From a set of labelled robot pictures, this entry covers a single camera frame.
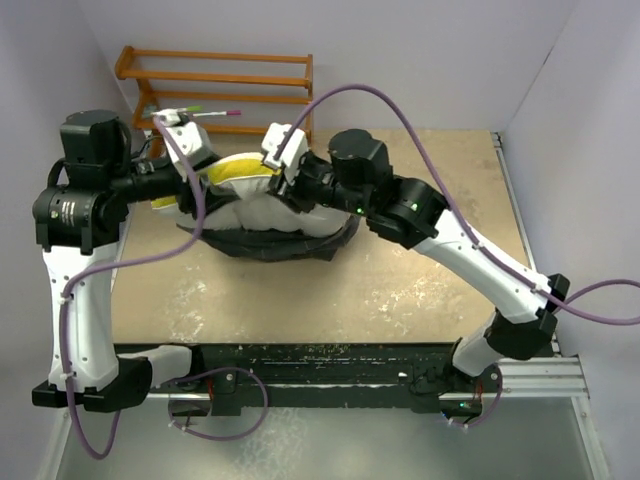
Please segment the dark grey checked pillowcase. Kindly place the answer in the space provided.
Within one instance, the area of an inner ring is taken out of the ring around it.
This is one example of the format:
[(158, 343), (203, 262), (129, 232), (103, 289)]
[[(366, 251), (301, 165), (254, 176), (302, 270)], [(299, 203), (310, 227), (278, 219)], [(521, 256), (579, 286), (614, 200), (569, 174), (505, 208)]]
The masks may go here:
[(204, 229), (199, 240), (232, 258), (266, 263), (304, 259), (330, 262), (338, 250), (351, 241), (358, 227), (359, 221), (349, 218), (336, 233), (326, 237), (312, 237), (301, 230), (281, 232), (274, 229)]

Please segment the white and yellow pillow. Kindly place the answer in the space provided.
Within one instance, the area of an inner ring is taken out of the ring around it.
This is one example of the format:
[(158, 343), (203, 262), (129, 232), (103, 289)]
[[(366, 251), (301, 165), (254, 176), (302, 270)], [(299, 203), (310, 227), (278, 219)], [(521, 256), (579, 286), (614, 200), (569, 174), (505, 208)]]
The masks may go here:
[(224, 157), (198, 172), (206, 193), (220, 206), (209, 206), (203, 228), (212, 231), (245, 230), (302, 233), (328, 237), (347, 225), (350, 215), (323, 206), (296, 213), (268, 194), (275, 172), (262, 164), (256, 152)]

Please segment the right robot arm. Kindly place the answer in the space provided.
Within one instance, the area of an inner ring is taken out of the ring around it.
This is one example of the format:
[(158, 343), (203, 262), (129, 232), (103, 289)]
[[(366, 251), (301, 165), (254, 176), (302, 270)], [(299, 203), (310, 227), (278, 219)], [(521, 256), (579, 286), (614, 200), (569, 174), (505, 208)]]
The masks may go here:
[(490, 320), (453, 348), (444, 369), (452, 389), (467, 391), (498, 360), (529, 360), (551, 342), (557, 326), (551, 301), (565, 298), (568, 280), (540, 274), (477, 231), (465, 232), (441, 193), (394, 173), (387, 146), (369, 132), (334, 135), (324, 160), (302, 130), (273, 123), (261, 149), (264, 165), (276, 173), (269, 192), (291, 210), (325, 207), (361, 216), (380, 238), (440, 263), (493, 304)]

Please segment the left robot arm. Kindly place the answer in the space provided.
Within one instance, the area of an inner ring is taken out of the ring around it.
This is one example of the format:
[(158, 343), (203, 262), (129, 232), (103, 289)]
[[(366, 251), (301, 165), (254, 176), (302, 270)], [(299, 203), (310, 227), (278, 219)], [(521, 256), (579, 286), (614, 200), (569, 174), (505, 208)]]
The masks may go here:
[(35, 405), (111, 413), (140, 405), (170, 380), (184, 392), (204, 384), (206, 369), (188, 347), (118, 354), (111, 314), (112, 273), (121, 267), (121, 228), (130, 206), (172, 196), (180, 212), (205, 219), (199, 174), (215, 153), (195, 116), (191, 108), (152, 114), (166, 146), (152, 161), (134, 157), (130, 131), (112, 111), (77, 112), (61, 125), (64, 155), (32, 208), (54, 315), (50, 372), (32, 392)]

